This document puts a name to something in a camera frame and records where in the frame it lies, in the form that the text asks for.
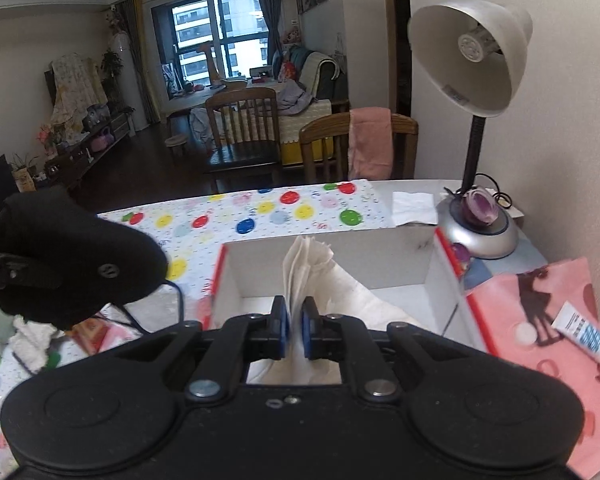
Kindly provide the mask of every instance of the chair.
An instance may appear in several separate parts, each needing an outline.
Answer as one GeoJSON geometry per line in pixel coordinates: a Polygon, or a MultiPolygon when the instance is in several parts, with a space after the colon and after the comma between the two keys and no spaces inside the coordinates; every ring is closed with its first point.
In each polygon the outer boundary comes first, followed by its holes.
{"type": "MultiPolygon", "coordinates": [[[[332,182],[331,165],[335,162],[335,177],[338,181],[346,180],[349,173],[347,152],[349,149],[349,113],[333,114],[321,117],[307,124],[300,130],[300,148],[302,150],[302,164],[304,165],[304,179],[306,184],[316,184],[314,153],[312,143],[320,141],[322,153],[327,153],[327,139],[333,137],[334,160],[325,160],[323,156],[322,168],[325,182],[332,182]]],[[[402,177],[413,178],[418,145],[418,123],[403,115],[393,114],[391,125],[394,134],[405,134],[404,163],[402,177]]]]}
{"type": "Polygon", "coordinates": [[[212,177],[213,192],[218,193],[218,179],[234,176],[270,173],[278,186],[282,158],[276,91],[245,88],[220,92],[210,97],[205,107],[216,143],[205,172],[212,177]]]}

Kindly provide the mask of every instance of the pink plastic bag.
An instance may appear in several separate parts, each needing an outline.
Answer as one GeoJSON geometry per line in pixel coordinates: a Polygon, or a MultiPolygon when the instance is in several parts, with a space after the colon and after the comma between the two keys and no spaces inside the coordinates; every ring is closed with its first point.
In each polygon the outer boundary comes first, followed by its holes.
{"type": "Polygon", "coordinates": [[[569,301],[600,329],[586,259],[500,274],[474,288],[469,298],[491,353],[559,378],[578,394],[585,425],[569,466],[592,478],[600,471],[600,365],[551,328],[569,301]]]}

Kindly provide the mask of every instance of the pink towel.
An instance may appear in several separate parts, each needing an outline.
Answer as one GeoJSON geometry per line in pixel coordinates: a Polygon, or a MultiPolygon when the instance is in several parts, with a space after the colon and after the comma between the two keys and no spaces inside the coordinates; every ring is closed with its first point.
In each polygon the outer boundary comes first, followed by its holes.
{"type": "Polygon", "coordinates": [[[394,166],[391,110],[356,108],[350,116],[349,179],[387,180],[394,166]]]}
{"type": "Polygon", "coordinates": [[[500,274],[469,296],[491,353],[559,378],[580,397],[585,422],[569,466],[582,478],[600,471],[600,365],[550,325],[569,301],[600,329],[585,258],[551,264],[526,274],[500,274]],[[537,334],[536,342],[525,334],[537,334]]]}

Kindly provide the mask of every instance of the lamp neck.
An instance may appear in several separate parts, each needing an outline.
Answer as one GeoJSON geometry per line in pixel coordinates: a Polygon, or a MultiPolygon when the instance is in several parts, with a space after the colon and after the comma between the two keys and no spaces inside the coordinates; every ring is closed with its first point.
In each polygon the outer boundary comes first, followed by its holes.
{"type": "Polygon", "coordinates": [[[466,162],[464,163],[464,175],[462,176],[462,187],[460,195],[464,195],[471,189],[475,181],[475,173],[478,171],[478,160],[480,159],[480,147],[482,146],[482,134],[486,118],[474,116],[471,121],[471,134],[469,135],[469,147],[466,151],[466,162]]]}

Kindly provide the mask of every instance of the desk lamp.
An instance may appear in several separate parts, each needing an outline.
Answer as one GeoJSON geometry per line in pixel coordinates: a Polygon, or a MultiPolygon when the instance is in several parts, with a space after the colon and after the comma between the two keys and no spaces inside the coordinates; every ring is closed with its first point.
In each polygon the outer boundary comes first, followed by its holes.
{"type": "Polygon", "coordinates": [[[474,116],[462,187],[438,205],[438,217],[446,238],[479,258],[507,256],[518,244],[518,231],[503,208],[497,205],[493,221],[485,224],[472,221],[466,202],[474,186],[486,118],[503,113],[516,94],[532,31],[526,10],[483,0],[423,7],[409,25],[411,49],[429,78],[474,116]]]}

